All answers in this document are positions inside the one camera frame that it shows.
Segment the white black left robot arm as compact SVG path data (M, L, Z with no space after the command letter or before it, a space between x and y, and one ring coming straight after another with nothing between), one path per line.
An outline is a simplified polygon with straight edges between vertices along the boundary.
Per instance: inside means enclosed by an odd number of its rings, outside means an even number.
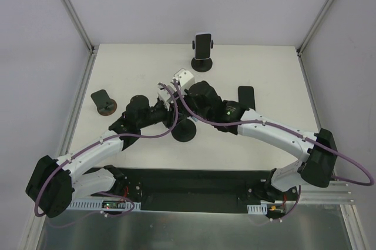
M49 155L42 157L26 186L27 196L35 203L34 214L54 218L74 199L93 194L104 193L121 201L138 199L140 193L130 188L119 168L105 165L95 172L90 169L133 145L143 137L143 128L162 123L166 133L171 133L181 119L180 107L177 95L158 97L153 106L147 97L136 95L121 117L88 146L56 159Z

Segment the black smartphone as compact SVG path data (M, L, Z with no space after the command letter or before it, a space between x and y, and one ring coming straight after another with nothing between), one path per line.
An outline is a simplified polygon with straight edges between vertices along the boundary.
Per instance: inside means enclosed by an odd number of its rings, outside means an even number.
M256 109L254 88L252 86L239 86L237 92L240 104L253 110Z

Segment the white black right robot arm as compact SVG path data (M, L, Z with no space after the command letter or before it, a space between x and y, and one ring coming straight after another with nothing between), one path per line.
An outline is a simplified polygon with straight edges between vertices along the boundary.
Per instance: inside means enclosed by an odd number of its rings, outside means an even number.
M314 133L274 123L239 102L222 100L206 81L188 88L176 79L172 84L192 117L219 131L254 138L295 157L292 164L272 169L266 181L253 188L260 199L273 202L296 186L326 188L333 180L337 150L330 131Z

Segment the black round base phone stand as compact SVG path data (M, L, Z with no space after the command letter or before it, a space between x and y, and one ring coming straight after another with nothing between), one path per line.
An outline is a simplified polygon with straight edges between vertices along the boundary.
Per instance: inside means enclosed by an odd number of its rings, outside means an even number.
M179 142L189 142L196 136L197 128L193 121L180 121L171 131L172 137Z

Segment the wooden base phone stand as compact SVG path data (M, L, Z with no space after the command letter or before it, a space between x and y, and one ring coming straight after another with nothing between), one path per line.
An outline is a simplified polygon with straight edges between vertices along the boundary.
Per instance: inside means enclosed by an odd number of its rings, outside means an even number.
M117 103L111 99L106 90L100 89L90 95L96 105L96 110L101 116L109 116L117 110Z

